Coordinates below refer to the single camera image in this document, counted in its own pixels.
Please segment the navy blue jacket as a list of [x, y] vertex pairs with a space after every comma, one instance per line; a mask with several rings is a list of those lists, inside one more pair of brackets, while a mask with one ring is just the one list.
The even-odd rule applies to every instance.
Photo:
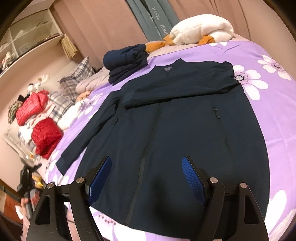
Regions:
[[224, 184], [249, 185], [262, 214], [269, 200], [269, 161], [257, 118], [229, 62], [156, 66], [111, 92], [61, 154], [77, 177], [104, 156], [112, 168], [93, 207], [136, 230], [190, 238], [201, 218], [182, 158]]

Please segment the red puffer jacket lower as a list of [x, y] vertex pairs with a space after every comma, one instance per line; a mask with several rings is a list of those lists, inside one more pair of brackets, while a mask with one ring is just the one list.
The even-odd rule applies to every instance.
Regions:
[[63, 132], [52, 118], [46, 118], [35, 125], [31, 137], [36, 144], [36, 154], [48, 160], [62, 139]]

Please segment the red puffer jacket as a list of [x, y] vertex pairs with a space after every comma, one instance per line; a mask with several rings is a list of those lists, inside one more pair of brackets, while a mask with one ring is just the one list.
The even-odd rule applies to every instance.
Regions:
[[16, 111], [16, 121], [19, 126], [23, 126], [25, 122], [35, 114], [42, 112], [49, 100], [49, 92], [41, 90], [33, 92], [23, 105]]
[[36, 154], [48, 160], [62, 139], [63, 132], [52, 118], [46, 118], [35, 125], [31, 137], [36, 144]]

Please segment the plaid grey pillow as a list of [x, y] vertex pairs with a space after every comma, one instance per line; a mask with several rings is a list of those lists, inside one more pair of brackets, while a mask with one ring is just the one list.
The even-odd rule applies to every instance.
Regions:
[[89, 57], [84, 58], [78, 66], [68, 76], [59, 80], [58, 90], [50, 95], [50, 101], [54, 108], [49, 117], [57, 123], [67, 110], [75, 105], [79, 94], [76, 92], [76, 86], [88, 77], [94, 74], [94, 69], [89, 62]]

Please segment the red puffer jacket upper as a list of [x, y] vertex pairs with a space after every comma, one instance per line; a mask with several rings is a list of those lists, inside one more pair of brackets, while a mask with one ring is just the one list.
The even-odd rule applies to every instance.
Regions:
[[49, 100], [49, 92], [41, 90], [33, 92], [23, 105], [16, 111], [16, 121], [19, 126], [23, 126], [25, 122], [35, 114], [42, 112]]

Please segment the folded navy garment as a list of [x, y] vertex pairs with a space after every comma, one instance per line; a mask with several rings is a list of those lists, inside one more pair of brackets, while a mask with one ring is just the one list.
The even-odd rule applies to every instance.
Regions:
[[109, 83], [116, 85], [144, 68], [148, 65], [147, 58], [145, 44], [108, 51], [103, 57], [103, 65], [109, 70]]

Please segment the purple floral bed sheet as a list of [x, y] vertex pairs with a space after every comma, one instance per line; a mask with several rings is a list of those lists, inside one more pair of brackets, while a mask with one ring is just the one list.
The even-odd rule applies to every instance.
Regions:
[[[165, 66], [183, 59], [187, 62], [212, 60], [233, 64], [235, 77], [242, 87], [259, 125], [267, 146], [270, 169], [270, 192], [265, 217], [269, 240], [280, 240], [295, 218], [295, 81], [259, 45], [248, 41], [229, 41], [208, 44], [200, 47], [168, 47], [159, 49], [142, 68], [118, 85], [106, 84], [97, 88], [83, 104], [78, 116], [53, 151], [46, 167], [46, 182], [58, 185], [74, 180], [75, 173], [85, 151], [63, 176], [56, 167], [62, 152], [84, 128], [93, 114], [97, 112], [111, 91], [119, 90], [126, 82], [149, 73], [154, 66]], [[108, 240], [187, 240], [165, 237], [144, 231], [134, 230], [91, 208], [98, 228]]]

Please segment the pink curtain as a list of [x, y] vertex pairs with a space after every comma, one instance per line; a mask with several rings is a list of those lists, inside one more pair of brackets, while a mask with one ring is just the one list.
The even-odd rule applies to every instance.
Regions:
[[[240, 1], [169, 1], [178, 20], [200, 15], [221, 16], [234, 32], [250, 39], [250, 31]], [[113, 49], [148, 42], [126, 1], [54, 1], [50, 7], [62, 32], [78, 53], [73, 60], [89, 57], [96, 68], [104, 54]]]

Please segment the white orange plush duck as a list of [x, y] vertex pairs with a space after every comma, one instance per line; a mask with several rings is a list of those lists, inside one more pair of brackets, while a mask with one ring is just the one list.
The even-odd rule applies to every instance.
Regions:
[[150, 54], [173, 45], [227, 42], [233, 35], [234, 29], [225, 18], [212, 14], [197, 15], [177, 23], [161, 41], [146, 43], [146, 52]]

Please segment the teal lettered curtain band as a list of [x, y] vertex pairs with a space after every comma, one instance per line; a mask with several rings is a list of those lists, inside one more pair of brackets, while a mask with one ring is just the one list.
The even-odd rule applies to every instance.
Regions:
[[148, 41], [162, 40], [179, 22], [167, 0], [125, 1]]

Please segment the white wall shelf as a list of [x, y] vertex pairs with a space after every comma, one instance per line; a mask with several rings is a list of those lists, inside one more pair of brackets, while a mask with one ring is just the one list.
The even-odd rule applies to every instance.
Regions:
[[53, 3], [32, 1], [11, 23], [1, 39], [1, 79], [59, 43], [63, 33], [50, 11]]

